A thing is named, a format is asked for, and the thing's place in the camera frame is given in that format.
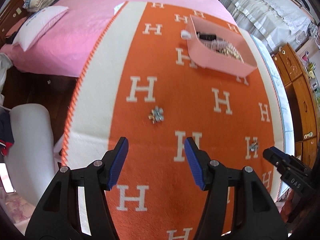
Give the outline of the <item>pink jewelry tray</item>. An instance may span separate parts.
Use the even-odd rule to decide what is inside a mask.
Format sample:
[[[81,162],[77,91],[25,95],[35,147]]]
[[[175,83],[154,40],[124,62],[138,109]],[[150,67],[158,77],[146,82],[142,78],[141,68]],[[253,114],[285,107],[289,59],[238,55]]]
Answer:
[[[181,31],[188,55],[202,68],[246,77],[258,67],[240,29],[222,19],[190,15]]]

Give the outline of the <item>blue white paper sheet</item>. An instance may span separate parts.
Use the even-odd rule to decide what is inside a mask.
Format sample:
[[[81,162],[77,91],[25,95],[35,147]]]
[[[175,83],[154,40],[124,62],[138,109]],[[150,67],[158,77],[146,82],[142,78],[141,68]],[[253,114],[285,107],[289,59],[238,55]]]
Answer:
[[[258,63],[268,98],[268,116],[270,117],[274,146],[289,155],[295,153],[295,137],[289,101],[280,74],[265,45],[256,37],[252,39],[251,48]]]

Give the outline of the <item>orange H-pattern blanket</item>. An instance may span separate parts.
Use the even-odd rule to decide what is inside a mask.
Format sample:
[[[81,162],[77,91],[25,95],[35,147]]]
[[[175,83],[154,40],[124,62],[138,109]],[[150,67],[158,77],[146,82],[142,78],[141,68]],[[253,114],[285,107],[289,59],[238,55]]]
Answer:
[[[121,239],[192,239],[206,193],[195,184],[184,140],[223,165],[251,166],[272,198],[280,178],[263,158],[274,146],[258,68],[247,78],[198,67],[181,38],[192,11],[127,2],[99,36],[78,79],[65,127],[70,168],[100,159],[120,137],[129,152],[106,194]],[[163,108],[164,121],[148,114]],[[248,147],[259,143],[257,152]]]

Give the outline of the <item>white chair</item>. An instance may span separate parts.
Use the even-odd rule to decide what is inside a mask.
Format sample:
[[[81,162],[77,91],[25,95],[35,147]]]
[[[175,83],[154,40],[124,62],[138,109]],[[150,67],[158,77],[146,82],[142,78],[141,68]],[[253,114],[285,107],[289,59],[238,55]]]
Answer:
[[[14,144],[4,157],[15,191],[36,206],[57,172],[50,115],[43,105],[19,105],[9,112]]]

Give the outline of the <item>wooden dresser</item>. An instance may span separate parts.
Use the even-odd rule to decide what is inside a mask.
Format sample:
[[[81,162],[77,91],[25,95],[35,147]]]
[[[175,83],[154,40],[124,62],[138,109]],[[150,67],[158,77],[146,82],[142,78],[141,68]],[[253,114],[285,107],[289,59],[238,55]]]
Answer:
[[[280,47],[272,59],[289,101],[295,137],[295,156],[301,157],[304,164],[313,167],[317,157],[319,122],[309,78],[289,44]]]

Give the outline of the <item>smartphone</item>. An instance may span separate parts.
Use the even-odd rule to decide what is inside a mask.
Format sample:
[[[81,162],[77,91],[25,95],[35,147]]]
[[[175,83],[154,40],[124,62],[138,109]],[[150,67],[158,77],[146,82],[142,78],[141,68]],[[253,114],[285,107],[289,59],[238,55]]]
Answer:
[[[0,164],[0,176],[1,176],[1,181],[2,181],[5,192],[14,193],[15,189],[11,183],[5,163]]]

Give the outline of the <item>pink bed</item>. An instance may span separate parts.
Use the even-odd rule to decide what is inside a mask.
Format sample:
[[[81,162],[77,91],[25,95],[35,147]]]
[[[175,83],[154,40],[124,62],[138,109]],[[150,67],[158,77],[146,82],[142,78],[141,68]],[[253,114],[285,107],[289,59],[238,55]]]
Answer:
[[[30,49],[5,44],[1,52],[22,72],[79,77],[114,7],[125,1],[172,4],[235,23],[219,0],[60,0],[68,11]]]

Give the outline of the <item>white lace covered furniture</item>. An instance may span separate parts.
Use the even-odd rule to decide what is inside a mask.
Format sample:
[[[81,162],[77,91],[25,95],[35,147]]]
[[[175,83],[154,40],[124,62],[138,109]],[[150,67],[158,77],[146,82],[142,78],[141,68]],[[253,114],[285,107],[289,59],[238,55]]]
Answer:
[[[317,24],[292,0],[220,0],[237,25],[258,38],[274,53],[289,44],[298,49],[318,34]]]

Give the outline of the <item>grey jacket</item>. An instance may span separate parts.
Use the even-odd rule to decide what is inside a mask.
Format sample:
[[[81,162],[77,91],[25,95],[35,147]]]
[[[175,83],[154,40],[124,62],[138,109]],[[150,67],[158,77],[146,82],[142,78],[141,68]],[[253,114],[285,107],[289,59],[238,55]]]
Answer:
[[[7,78],[7,71],[13,66],[11,59],[5,53],[0,53],[0,96],[1,96],[1,106],[4,102],[4,95],[2,90]]]

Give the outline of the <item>white pillow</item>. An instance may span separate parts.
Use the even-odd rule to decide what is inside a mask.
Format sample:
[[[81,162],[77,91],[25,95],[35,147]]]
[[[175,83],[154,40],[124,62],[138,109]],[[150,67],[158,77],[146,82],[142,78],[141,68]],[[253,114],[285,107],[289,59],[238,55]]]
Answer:
[[[20,27],[12,44],[19,45],[23,51],[30,49],[57,21],[69,7],[49,6],[28,18]]]

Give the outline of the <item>folded clothes stack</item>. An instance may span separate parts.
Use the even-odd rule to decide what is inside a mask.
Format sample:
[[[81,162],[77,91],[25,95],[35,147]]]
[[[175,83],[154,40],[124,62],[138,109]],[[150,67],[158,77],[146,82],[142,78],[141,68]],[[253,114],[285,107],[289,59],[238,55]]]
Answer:
[[[38,12],[41,9],[50,6],[54,0],[23,0],[23,9],[28,12]]]

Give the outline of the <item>wooden headboard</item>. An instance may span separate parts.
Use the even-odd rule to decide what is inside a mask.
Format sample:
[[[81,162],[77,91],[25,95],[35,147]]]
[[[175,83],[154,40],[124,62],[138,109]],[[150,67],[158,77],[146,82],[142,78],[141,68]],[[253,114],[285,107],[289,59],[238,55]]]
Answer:
[[[27,16],[28,12],[22,8],[23,3],[23,0],[10,0],[1,12],[1,47],[10,28]]]

